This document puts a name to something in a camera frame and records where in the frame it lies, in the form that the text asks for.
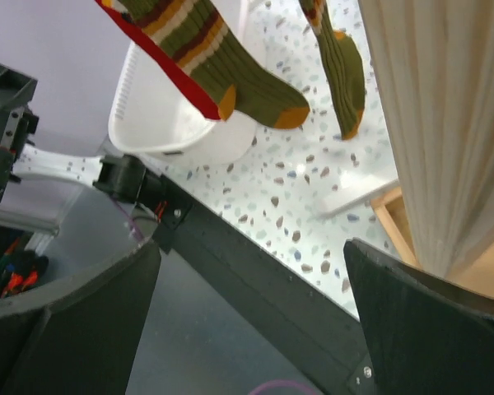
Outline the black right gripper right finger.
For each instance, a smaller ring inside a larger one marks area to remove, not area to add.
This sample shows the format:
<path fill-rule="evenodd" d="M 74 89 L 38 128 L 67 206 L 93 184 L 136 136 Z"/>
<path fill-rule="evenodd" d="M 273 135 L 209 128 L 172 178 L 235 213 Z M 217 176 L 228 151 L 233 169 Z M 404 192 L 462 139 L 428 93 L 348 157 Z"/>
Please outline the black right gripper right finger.
<path fill-rule="evenodd" d="M 343 247 L 381 394 L 494 394 L 494 299 L 359 240 Z"/>

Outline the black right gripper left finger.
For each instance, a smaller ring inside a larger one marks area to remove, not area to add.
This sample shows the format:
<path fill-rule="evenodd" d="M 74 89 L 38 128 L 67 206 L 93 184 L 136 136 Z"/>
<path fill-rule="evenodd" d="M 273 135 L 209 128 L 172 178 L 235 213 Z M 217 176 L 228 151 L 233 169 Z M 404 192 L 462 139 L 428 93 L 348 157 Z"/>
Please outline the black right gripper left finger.
<path fill-rule="evenodd" d="M 160 266 L 148 240 L 0 300 L 0 394 L 123 394 Z"/>

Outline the green striped sock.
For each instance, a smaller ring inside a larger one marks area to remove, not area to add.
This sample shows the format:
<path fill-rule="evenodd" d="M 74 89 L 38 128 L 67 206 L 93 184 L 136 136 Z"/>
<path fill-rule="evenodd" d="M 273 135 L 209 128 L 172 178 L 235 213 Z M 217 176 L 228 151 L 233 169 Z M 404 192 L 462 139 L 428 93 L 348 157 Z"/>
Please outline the green striped sock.
<path fill-rule="evenodd" d="M 123 1 L 129 20 L 217 106 L 268 128 L 300 127 L 310 113 L 305 97 L 262 67 L 210 1 Z"/>
<path fill-rule="evenodd" d="M 363 61 L 353 39 L 332 27 L 325 0 L 300 0 L 301 10 L 315 34 L 341 138 L 353 139 L 366 103 Z"/>

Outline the red Christmas sock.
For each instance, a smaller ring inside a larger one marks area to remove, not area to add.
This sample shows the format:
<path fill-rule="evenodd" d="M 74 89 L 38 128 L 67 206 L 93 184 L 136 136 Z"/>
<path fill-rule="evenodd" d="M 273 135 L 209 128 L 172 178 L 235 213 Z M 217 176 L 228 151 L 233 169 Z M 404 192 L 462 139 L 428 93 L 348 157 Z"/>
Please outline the red Christmas sock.
<path fill-rule="evenodd" d="M 190 77 L 184 74 L 166 54 L 146 37 L 136 26 L 123 18 L 123 13 L 113 8 L 112 1 L 96 0 L 100 8 L 112 19 L 121 31 L 130 38 L 140 49 L 149 55 L 169 77 L 181 94 L 206 119 L 218 121 L 220 116 L 217 106 L 204 90 Z"/>

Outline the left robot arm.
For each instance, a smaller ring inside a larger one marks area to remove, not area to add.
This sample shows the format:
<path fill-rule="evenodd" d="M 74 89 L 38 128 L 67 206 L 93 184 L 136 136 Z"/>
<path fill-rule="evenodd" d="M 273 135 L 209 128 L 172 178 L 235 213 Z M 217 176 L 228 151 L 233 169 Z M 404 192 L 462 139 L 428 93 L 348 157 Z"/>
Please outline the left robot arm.
<path fill-rule="evenodd" d="M 165 205 L 165 186 L 137 157 L 68 156 L 34 145 L 39 118 L 29 103 L 36 86 L 35 78 L 0 64 L 0 202 L 11 183 L 56 179 L 158 214 Z"/>

